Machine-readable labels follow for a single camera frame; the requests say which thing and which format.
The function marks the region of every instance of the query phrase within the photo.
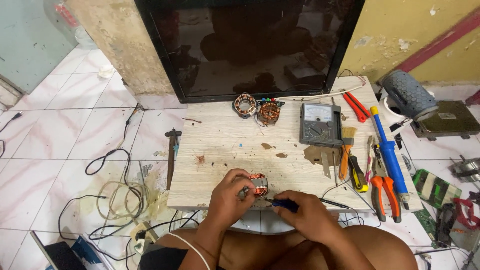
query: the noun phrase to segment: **paint brush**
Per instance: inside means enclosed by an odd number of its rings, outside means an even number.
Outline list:
[[[345,180],[348,172],[348,152],[353,147],[353,141],[355,133],[357,132],[356,127],[342,127],[342,137],[344,145],[342,145],[342,159],[340,160],[340,171],[338,176],[340,179]]]

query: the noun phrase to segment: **white cable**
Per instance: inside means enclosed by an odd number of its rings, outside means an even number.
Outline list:
[[[318,98],[325,98],[325,97],[331,97],[331,96],[337,96],[337,95],[343,95],[345,93],[360,89],[364,86],[357,86],[352,89],[348,89],[342,92],[336,92],[336,93],[330,93],[330,94],[321,94],[321,95],[315,95],[315,96],[303,96],[303,97],[284,97],[284,98],[276,98],[275,101],[309,101],[309,100],[314,100]]]
[[[207,261],[205,260],[205,258],[202,256],[202,254],[194,247],[192,246],[190,243],[187,242],[187,240],[181,238],[180,236],[176,235],[176,234],[173,234],[173,233],[167,233],[167,234],[170,234],[170,235],[173,235],[174,237],[184,241],[187,245],[189,245],[193,250],[195,250],[195,252],[198,254],[198,256],[200,256],[200,258],[202,258],[202,260],[204,261],[205,263],[205,266],[207,266],[207,269],[210,270],[210,266],[208,266],[208,263]]]

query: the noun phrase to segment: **wooden table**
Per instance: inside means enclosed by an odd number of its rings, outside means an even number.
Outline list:
[[[361,85],[356,77],[341,77],[336,80],[332,93]],[[369,82],[352,94],[367,108],[378,106]],[[359,165],[366,170],[367,140],[370,135],[376,137],[374,119],[366,123],[358,122],[352,108],[341,95],[334,96],[336,105],[342,107],[347,117],[342,121],[344,127],[357,127],[352,153],[358,157]],[[312,103],[332,104],[331,97],[309,101]],[[212,190],[233,168],[243,168],[251,173],[263,173],[269,182],[268,197],[284,190],[298,190],[322,196],[325,191],[335,186],[334,168],[331,164],[332,179],[323,175],[319,164],[313,165],[304,158],[304,149],[308,145],[299,143],[300,107],[302,102],[289,101],[281,108],[280,118],[275,126],[260,127],[253,119],[240,118],[231,107],[231,102],[189,104],[187,118],[201,121],[186,121],[183,127],[180,149],[175,164],[175,173],[168,198],[168,207],[179,210],[207,209]],[[382,112],[380,118],[384,123],[387,138],[393,140]],[[262,144],[269,144],[265,149]],[[396,149],[398,163],[405,177],[410,192],[410,211],[422,208],[411,177]],[[371,188],[361,196],[371,205]],[[350,189],[335,188],[327,193],[326,199],[345,204],[358,212],[372,210]],[[388,198],[383,194],[384,207]],[[270,203],[258,199],[252,210],[269,210]],[[329,210],[350,212],[327,205]]]

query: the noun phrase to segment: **extension socket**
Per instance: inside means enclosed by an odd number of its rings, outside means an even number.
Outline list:
[[[130,237],[132,238],[133,242],[135,245],[137,244],[137,240],[135,239],[135,236],[139,231],[145,231],[147,229],[150,229],[151,226],[148,224],[148,222],[143,221],[142,223],[138,224],[131,232],[130,232]],[[154,230],[149,230],[145,233],[145,239],[150,240],[152,243],[155,243],[158,239],[158,235],[155,233]]]

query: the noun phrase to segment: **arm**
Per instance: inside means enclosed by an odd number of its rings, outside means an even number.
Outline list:
[[[287,190],[275,198],[290,199],[299,205],[296,214],[282,207],[275,207],[274,211],[295,227],[303,237],[327,246],[340,269],[375,270],[338,222],[332,220],[330,213],[317,196]]]
[[[210,270],[216,269],[225,232],[235,224],[255,201],[255,186],[247,178],[248,172],[242,169],[230,170],[212,192],[208,215],[200,224],[191,243],[204,257]],[[248,187],[250,190],[244,199],[239,192]],[[200,256],[189,249],[179,270],[206,269]]]

